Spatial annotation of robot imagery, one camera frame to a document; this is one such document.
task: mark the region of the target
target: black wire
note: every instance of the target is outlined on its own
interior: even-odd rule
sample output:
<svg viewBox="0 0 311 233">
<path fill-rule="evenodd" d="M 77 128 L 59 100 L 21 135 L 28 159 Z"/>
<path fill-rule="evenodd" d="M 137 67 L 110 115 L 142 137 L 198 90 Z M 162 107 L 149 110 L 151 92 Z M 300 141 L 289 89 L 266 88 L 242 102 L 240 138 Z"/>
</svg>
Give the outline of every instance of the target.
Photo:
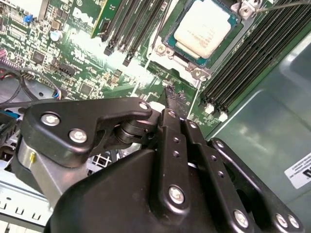
<svg viewBox="0 0 311 233">
<path fill-rule="evenodd" d="M 3 77 L 5 77 L 5 76 L 7 76 L 7 75 L 10 74 L 10 73 L 12 73 L 13 76 L 16 75 L 15 72 L 11 72 L 11 71 L 6 71 L 6 72 L 2 73 L 1 75 L 3 75 Z M 20 81 L 21 81 L 21 80 L 20 80 L 20 77 L 18 76 L 19 85 L 18 85 L 17 89 L 15 90 L 15 92 L 13 93 L 13 95 L 12 95 L 9 99 L 7 99 L 6 101 L 0 103 L 0 107 L 1 107 L 3 104 L 6 104 L 6 103 L 11 102 L 12 100 L 14 100 L 14 99 L 19 95 L 19 93 L 20 93 L 20 91 L 21 91 L 21 89 L 22 89 L 22 87 L 21 87 L 21 85 L 20 85 Z"/>
<path fill-rule="evenodd" d="M 14 69 L 11 69 L 10 67 L 5 67 L 5 66 L 0 66 L 1 69 L 6 70 L 3 74 L 1 74 L 3 77 L 6 76 L 7 74 L 11 73 L 13 74 L 14 77 L 18 77 L 18 82 L 19 85 L 21 86 L 21 89 L 23 89 L 23 91 L 25 92 L 25 94 L 31 99 L 31 100 L 39 100 L 28 88 L 28 86 L 25 83 L 25 79 L 23 78 L 23 76 L 21 75 L 20 72 L 15 71 Z"/>
<path fill-rule="evenodd" d="M 16 103 L 5 103 L 0 104 L 0 109 L 7 109 L 7 108 L 28 108 L 36 104 L 40 103 L 54 103 L 58 101 L 72 101 L 72 100 L 58 100 L 58 99 L 44 99 L 44 100 L 35 100 L 35 101 L 26 101 L 26 102 L 16 102 Z"/>
<path fill-rule="evenodd" d="M 153 43 L 152 43 L 152 45 L 151 45 L 151 48 L 152 48 L 152 49 L 155 48 L 156 40 L 157 40 L 157 38 L 158 38 L 158 36 L 159 36 L 161 30 L 163 29 L 163 26 L 164 26 L 164 23 L 165 23 L 165 19 L 166 19 L 166 17 L 167 17 L 167 14 L 169 13 L 169 9 L 170 9 L 170 7 L 171 7 L 172 2 L 173 2 L 173 0 L 169 0 L 168 5 L 166 6 L 164 15 L 163 15 L 163 17 L 162 17 L 162 19 L 161 19 L 159 28 L 158 28 L 158 30 L 157 30 L 157 32 L 156 32 L 155 39 L 154 39 L 154 41 L 153 41 Z"/>
<path fill-rule="evenodd" d="M 23 91 L 26 93 L 26 95 L 31 99 L 31 100 L 39 100 L 32 92 L 29 90 L 28 86 L 25 83 L 25 79 L 22 77 L 21 79 L 21 88 Z"/>
</svg>

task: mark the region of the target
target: integrated circuit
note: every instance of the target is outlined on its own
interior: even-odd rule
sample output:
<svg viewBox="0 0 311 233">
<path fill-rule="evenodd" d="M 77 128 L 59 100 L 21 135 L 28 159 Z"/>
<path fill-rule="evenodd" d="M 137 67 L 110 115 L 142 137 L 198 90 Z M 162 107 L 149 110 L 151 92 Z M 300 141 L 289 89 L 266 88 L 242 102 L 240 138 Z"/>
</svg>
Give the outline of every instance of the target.
<svg viewBox="0 0 311 233">
<path fill-rule="evenodd" d="M 45 55 L 40 52 L 34 51 L 31 60 L 33 60 L 36 64 L 42 65 L 45 59 Z"/>
<path fill-rule="evenodd" d="M 238 23 L 238 16 L 217 0 L 188 2 L 164 43 L 202 67 Z"/>
<path fill-rule="evenodd" d="M 92 87 L 90 87 L 86 83 L 83 83 L 81 85 L 80 92 L 86 96 L 89 96 L 89 94 L 91 94 L 92 89 L 93 89 Z"/>
</svg>

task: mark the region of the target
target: chip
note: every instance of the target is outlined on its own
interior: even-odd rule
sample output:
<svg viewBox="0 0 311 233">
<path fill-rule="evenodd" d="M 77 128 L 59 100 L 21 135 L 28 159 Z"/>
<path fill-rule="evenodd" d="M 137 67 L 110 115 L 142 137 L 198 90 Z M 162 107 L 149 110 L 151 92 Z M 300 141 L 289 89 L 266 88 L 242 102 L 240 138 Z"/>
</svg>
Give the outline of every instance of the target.
<svg viewBox="0 0 311 233">
<path fill-rule="evenodd" d="M 62 16 L 62 14 L 63 14 L 63 10 L 57 9 L 57 13 L 56 13 L 57 17 L 60 18 Z"/>
<path fill-rule="evenodd" d="M 55 29 L 55 30 L 58 30 L 58 29 L 60 28 L 60 23 L 57 22 L 57 21 L 55 21 L 55 20 L 53 20 L 53 21 L 52 21 L 52 24 L 51 24 L 51 27 L 52 27 L 53 29 Z"/>
<path fill-rule="evenodd" d="M 80 92 L 86 96 L 88 96 L 92 91 L 92 87 L 90 87 L 89 85 L 83 83 L 80 89 Z"/>
<path fill-rule="evenodd" d="M 37 51 L 34 51 L 33 57 L 31 58 L 31 60 L 33 60 L 36 64 L 43 64 L 45 56 Z"/>
<path fill-rule="evenodd" d="M 231 30 L 230 14 L 212 0 L 196 0 L 177 28 L 176 46 L 195 59 L 207 59 Z"/>
<path fill-rule="evenodd" d="M 67 18 L 68 18 L 68 14 L 66 12 L 63 12 L 62 19 L 67 20 Z"/>
</svg>

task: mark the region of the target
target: screw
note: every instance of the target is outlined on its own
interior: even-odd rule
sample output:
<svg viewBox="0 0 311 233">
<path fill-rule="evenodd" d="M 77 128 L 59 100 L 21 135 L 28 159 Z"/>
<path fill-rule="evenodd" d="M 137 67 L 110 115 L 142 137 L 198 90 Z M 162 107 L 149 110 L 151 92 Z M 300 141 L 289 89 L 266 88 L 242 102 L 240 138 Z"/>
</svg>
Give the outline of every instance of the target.
<svg viewBox="0 0 311 233">
<path fill-rule="evenodd" d="M 217 143 L 217 145 L 218 145 L 219 147 L 224 148 L 224 145 L 223 145 L 223 143 L 222 143 L 221 141 L 216 141 L 216 143 Z"/>
<path fill-rule="evenodd" d="M 148 109 L 148 105 L 146 103 L 143 103 L 143 102 L 140 102 L 139 103 L 139 106 L 144 109 L 144 110 L 147 110 Z"/>
<path fill-rule="evenodd" d="M 194 129 L 197 128 L 196 124 L 192 121 L 190 121 L 190 126 L 193 127 Z"/>
<path fill-rule="evenodd" d="M 156 48 L 156 51 L 158 53 L 164 53 L 166 50 L 166 47 L 164 45 L 159 45 L 157 48 Z"/>
<path fill-rule="evenodd" d="M 234 217 L 237 220 L 237 222 L 244 228 L 248 227 L 248 221 L 245 215 L 240 211 L 236 210 L 234 211 Z"/>
<path fill-rule="evenodd" d="M 56 126 L 60 123 L 60 119 L 53 114 L 44 114 L 41 117 L 41 121 L 43 122 L 43 124 L 48 126 Z"/>
<path fill-rule="evenodd" d="M 181 189 L 176 186 L 171 186 L 169 189 L 169 195 L 173 202 L 176 204 L 182 204 L 185 200 L 184 194 Z"/>
<path fill-rule="evenodd" d="M 287 222 L 285 221 L 285 219 L 283 218 L 282 215 L 280 214 L 276 214 L 276 218 L 277 218 L 277 221 L 279 222 L 279 224 L 284 227 L 284 228 L 287 228 L 288 225 L 287 225 Z"/>
<path fill-rule="evenodd" d="M 169 111 L 169 115 L 174 118 L 176 117 L 176 114 L 173 111 Z"/>
<path fill-rule="evenodd" d="M 87 140 L 87 135 L 83 130 L 72 130 L 69 133 L 69 138 L 76 143 L 84 143 Z"/>
<path fill-rule="evenodd" d="M 299 224 L 293 216 L 288 215 L 288 219 L 294 227 L 299 228 Z"/>
</svg>

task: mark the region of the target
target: green circuit board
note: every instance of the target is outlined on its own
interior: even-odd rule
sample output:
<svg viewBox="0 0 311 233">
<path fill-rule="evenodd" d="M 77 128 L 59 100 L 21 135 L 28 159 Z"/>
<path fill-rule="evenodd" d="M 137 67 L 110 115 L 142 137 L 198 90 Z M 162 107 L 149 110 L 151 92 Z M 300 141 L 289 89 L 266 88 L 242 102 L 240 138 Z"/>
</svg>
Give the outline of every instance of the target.
<svg viewBox="0 0 311 233">
<path fill-rule="evenodd" d="M 3 4 L 0 15 L 0 47 L 8 51 L 8 60 L 15 66 L 46 74 L 73 100 L 138 96 L 146 101 L 157 101 L 165 86 L 174 85 L 177 92 L 184 93 L 186 105 L 190 108 L 196 89 L 182 80 L 178 72 L 164 69 L 154 62 L 146 67 L 149 37 L 159 24 L 163 11 L 154 19 L 129 67 L 122 65 L 125 54 L 115 52 L 109 57 L 104 54 L 106 44 L 96 34 L 99 33 L 104 18 L 113 18 L 120 2 L 121 0 L 50 0 L 45 19 L 32 23 L 23 22 L 25 13 L 21 10 Z M 259 22 L 260 18 L 256 19 L 248 33 Z M 50 39 L 51 30 L 61 31 L 59 41 Z M 243 38 L 227 59 L 242 42 Z M 41 64 L 32 60 L 35 52 L 44 55 Z M 69 77 L 55 72 L 51 66 L 55 58 L 75 68 L 76 74 Z M 195 101 L 190 119 L 200 126 L 204 136 L 220 123 L 199 107 L 199 98 Z"/>
</svg>

